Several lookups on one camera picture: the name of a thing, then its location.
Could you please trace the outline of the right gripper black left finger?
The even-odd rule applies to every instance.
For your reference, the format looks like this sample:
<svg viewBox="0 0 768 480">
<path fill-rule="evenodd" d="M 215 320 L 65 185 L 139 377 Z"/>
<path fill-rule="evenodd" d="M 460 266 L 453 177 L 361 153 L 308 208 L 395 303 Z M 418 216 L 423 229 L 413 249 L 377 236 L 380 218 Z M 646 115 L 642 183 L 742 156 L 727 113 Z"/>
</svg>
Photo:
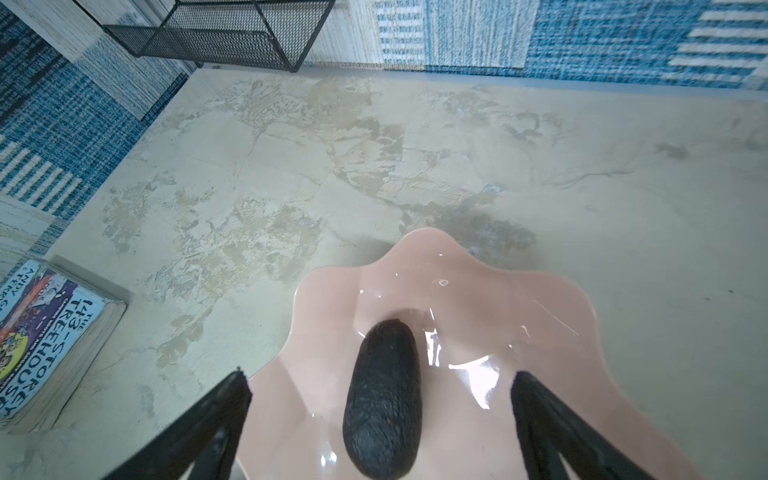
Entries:
<svg viewBox="0 0 768 480">
<path fill-rule="evenodd" d="M 238 369 L 190 407 L 108 479 L 228 479 L 252 393 Z"/>
</svg>

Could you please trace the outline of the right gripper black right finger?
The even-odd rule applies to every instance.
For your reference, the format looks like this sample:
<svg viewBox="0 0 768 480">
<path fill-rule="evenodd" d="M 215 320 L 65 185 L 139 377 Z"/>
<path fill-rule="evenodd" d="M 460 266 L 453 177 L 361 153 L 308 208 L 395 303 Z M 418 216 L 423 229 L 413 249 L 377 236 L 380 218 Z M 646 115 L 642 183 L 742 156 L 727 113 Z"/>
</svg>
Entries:
<svg viewBox="0 0 768 480">
<path fill-rule="evenodd" d="M 516 374 L 510 400 L 530 479 L 567 479 L 565 464 L 581 479 L 650 477 L 530 372 Z"/>
</svg>

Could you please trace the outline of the dark fake avocado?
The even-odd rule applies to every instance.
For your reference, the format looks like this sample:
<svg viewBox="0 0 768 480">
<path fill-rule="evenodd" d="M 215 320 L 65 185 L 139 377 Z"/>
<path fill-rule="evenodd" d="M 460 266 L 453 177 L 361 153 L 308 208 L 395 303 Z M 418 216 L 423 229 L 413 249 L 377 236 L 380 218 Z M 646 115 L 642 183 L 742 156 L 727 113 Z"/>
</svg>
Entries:
<svg viewBox="0 0 768 480">
<path fill-rule="evenodd" d="M 415 464 L 423 426 L 415 337 L 399 319 L 365 335 L 352 372 L 342 437 L 355 467 L 370 479 L 400 479 Z"/>
</svg>

